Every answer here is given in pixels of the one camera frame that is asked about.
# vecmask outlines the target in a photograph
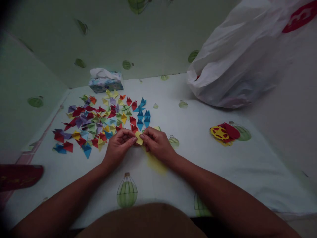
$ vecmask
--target green hot air balloon pattern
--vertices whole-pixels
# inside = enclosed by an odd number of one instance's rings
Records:
[[[28,98],[27,102],[32,107],[42,107],[43,106],[43,97],[42,96],[38,96],[38,97]]]
[[[178,104],[178,106],[179,106],[180,108],[187,108],[188,104],[187,104],[186,102],[184,102],[184,101],[180,101],[180,103]]]
[[[163,81],[166,81],[166,80],[168,80],[169,79],[169,76],[168,75],[163,75],[163,76],[161,76],[161,80],[163,80]]]
[[[141,14],[146,5],[148,4],[148,2],[150,1],[146,1],[146,0],[128,0],[130,9],[137,15]]]
[[[171,144],[171,146],[176,149],[177,147],[179,147],[179,140],[177,140],[173,135],[171,135],[168,138],[168,142]]]
[[[245,127],[235,124],[233,121],[230,121],[229,124],[240,132],[240,137],[237,140],[248,141],[251,139],[251,133]]]
[[[125,69],[125,70],[129,70],[131,69],[131,67],[133,66],[133,64],[131,64],[129,61],[125,60],[122,62],[122,67]]]
[[[137,197],[138,189],[130,173],[125,173],[117,191],[117,203],[121,208],[132,207]]]
[[[196,211],[196,215],[198,217],[211,217],[212,214],[206,207],[206,205],[202,202],[197,193],[195,193],[194,197],[194,207]]]
[[[188,63],[192,63],[194,59],[196,58],[196,56],[198,55],[198,53],[199,53],[199,50],[192,51],[188,56]]]
[[[74,63],[76,66],[80,67],[80,68],[86,68],[86,65],[85,63],[83,62],[82,59],[75,59],[75,63]]]

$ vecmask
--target white plastic bag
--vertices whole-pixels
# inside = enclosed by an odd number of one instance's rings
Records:
[[[303,11],[307,15],[292,13],[309,2],[242,0],[214,30],[187,71],[196,97],[209,105],[239,108],[275,87],[276,74],[286,63],[283,51],[288,34],[282,31],[294,19],[307,18],[311,8]]]

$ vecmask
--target yellow paper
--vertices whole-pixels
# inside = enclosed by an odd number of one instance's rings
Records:
[[[103,128],[106,132],[110,132],[109,126],[107,125],[106,127]]]
[[[121,121],[123,122],[123,124],[126,123],[126,120],[127,120],[127,117],[126,117],[125,113],[123,113],[121,116]]]
[[[74,138],[75,140],[79,140],[79,138],[80,138],[80,133],[79,133],[78,131],[75,131],[75,132],[72,134],[72,136],[73,136],[73,138]]]
[[[66,115],[68,116],[69,119],[73,120],[73,114],[72,113],[66,113]]]
[[[124,106],[123,101],[121,101],[120,99],[118,99],[118,104],[119,104],[120,106]]]
[[[135,133],[135,136],[137,137],[137,143],[139,144],[139,145],[142,145],[143,144],[143,140],[140,138],[140,135],[141,135],[141,133],[139,132],[139,131],[137,131],[136,133]]]
[[[105,104],[106,106],[109,106],[108,100],[106,100],[106,99],[104,99],[104,98],[102,99],[102,103]]]
[[[119,95],[118,92],[114,89],[112,93],[112,97],[116,98],[118,95]]]

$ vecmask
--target finger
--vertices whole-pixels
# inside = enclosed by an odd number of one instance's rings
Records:
[[[136,143],[137,140],[138,140],[137,137],[132,137],[127,142],[125,142],[124,144],[120,145],[120,147],[123,150],[128,150],[134,145],[134,143]]]
[[[140,138],[150,149],[151,147],[156,145],[156,142],[152,140],[148,135],[145,135],[144,133],[140,135]]]

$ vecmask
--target yellow paper cutout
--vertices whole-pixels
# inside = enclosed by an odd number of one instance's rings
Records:
[[[112,131],[113,134],[117,131],[113,124],[110,125],[110,131]]]
[[[109,126],[107,125],[106,127],[103,128],[106,132],[110,132]]]
[[[215,127],[210,128],[210,132],[214,135],[215,138],[218,138],[221,140],[229,139],[229,135],[228,135],[227,131],[223,132],[222,130],[226,131],[225,128],[222,128],[219,126],[215,126]]]
[[[72,134],[72,137],[75,139],[75,140],[79,140],[80,138],[80,133],[78,131],[75,131],[73,134]]]
[[[126,123],[126,120],[127,120],[127,117],[126,117],[125,113],[123,113],[121,116],[121,121],[123,122],[123,124]]]
[[[119,104],[120,106],[124,106],[123,101],[121,101],[120,99],[118,99],[118,104]]]
[[[73,117],[73,114],[72,113],[66,113],[66,115],[68,116],[69,119],[73,120],[74,117]]]
[[[136,141],[136,143],[138,143],[139,145],[142,145],[143,144],[143,140],[140,138],[140,135],[141,135],[141,133],[139,132],[139,131],[137,131],[136,133],[135,133],[135,136],[137,137],[137,141]]]
[[[106,106],[109,106],[108,100],[106,100],[106,99],[104,99],[104,98],[102,99],[102,103],[105,104]]]
[[[117,96],[119,96],[119,93],[114,89],[112,93],[112,97],[116,98]]]

